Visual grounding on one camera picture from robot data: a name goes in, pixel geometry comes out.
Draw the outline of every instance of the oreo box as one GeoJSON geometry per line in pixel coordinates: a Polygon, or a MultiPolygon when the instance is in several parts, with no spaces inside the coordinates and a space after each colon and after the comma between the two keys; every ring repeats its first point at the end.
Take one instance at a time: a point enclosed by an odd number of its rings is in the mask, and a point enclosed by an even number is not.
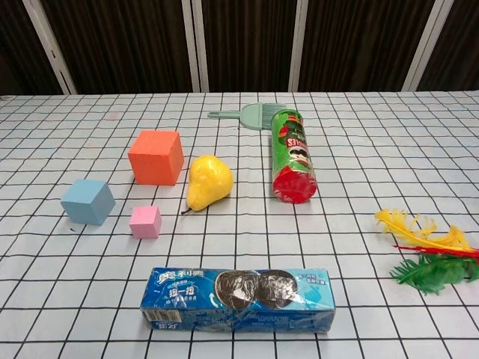
{"type": "Polygon", "coordinates": [[[324,333],[335,300],[324,269],[154,268],[140,309],[158,329],[324,333]]]}

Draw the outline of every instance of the foam block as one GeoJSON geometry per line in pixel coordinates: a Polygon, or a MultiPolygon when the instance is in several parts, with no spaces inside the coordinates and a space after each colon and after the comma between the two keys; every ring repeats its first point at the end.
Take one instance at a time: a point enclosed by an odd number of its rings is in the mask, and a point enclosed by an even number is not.
{"type": "Polygon", "coordinates": [[[129,227],[138,239],[158,238],[162,217],[156,206],[140,206],[133,209],[129,227]]]}
{"type": "Polygon", "coordinates": [[[128,151],[135,181],[141,185],[174,185],[184,163],[180,134],[141,131],[128,151]]]}
{"type": "Polygon", "coordinates": [[[72,222],[101,225],[115,206],[108,184],[78,179],[61,198],[61,206],[72,222]]]}

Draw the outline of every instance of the green comb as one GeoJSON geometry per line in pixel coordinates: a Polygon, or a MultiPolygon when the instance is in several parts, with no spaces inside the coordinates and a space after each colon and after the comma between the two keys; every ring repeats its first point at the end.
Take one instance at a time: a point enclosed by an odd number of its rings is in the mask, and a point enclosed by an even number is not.
{"type": "Polygon", "coordinates": [[[214,111],[208,118],[238,118],[247,129],[271,129],[271,120],[276,112],[284,110],[282,103],[250,103],[241,111],[214,111]]]}

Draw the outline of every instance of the pringles can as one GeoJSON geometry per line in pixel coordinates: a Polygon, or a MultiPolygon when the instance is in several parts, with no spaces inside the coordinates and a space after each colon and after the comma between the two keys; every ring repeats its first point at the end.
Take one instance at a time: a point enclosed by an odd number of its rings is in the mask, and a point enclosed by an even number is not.
{"type": "Polygon", "coordinates": [[[277,112],[271,123],[272,189],[286,203],[303,203],[316,192],[317,184],[299,112],[277,112]]]}

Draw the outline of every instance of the curtain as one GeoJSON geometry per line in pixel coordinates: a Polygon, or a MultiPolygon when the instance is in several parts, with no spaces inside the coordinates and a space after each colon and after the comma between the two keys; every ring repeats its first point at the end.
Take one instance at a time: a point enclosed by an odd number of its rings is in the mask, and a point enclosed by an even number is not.
{"type": "Polygon", "coordinates": [[[401,90],[433,3],[310,1],[299,90],[401,90]]]}
{"type": "Polygon", "coordinates": [[[192,90],[181,1],[42,3],[79,93],[192,90]]]}
{"type": "Polygon", "coordinates": [[[0,95],[62,93],[21,1],[0,0],[0,95]]]}
{"type": "Polygon", "coordinates": [[[296,0],[203,0],[210,91],[287,91],[296,0]]]}
{"type": "Polygon", "coordinates": [[[479,1],[454,1],[418,90],[479,90],[479,1]]]}

